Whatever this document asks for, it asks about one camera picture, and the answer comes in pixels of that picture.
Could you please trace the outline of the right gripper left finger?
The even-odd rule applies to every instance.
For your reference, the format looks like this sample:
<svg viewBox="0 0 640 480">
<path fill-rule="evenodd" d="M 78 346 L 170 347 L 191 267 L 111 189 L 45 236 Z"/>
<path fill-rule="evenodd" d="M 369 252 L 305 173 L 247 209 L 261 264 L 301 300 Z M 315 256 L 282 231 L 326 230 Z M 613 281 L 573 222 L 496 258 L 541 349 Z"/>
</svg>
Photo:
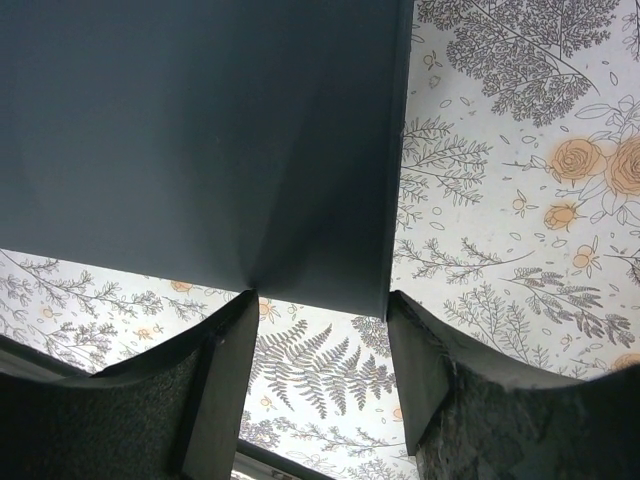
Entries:
<svg viewBox="0 0 640 480">
<path fill-rule="evenodd" d="M 92 375 L 3 339 L 2 477 L 228 478 L 258 323 L 258 296 L 248 290 Z"/>
</svg>

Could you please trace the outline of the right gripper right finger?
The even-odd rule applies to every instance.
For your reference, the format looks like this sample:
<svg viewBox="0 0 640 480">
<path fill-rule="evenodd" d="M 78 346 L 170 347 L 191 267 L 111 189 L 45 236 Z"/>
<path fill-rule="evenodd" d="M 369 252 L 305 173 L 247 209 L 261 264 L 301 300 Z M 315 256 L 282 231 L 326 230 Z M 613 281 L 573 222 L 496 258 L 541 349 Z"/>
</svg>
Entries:
<svg viewBox="0 0 640 480">
<path fill-rule="evenodd" d="M 502 354 L 400 291 L 388 336 L 423 479 L 635 479 L 639 369 L 581 381 Z"/>
</svg>

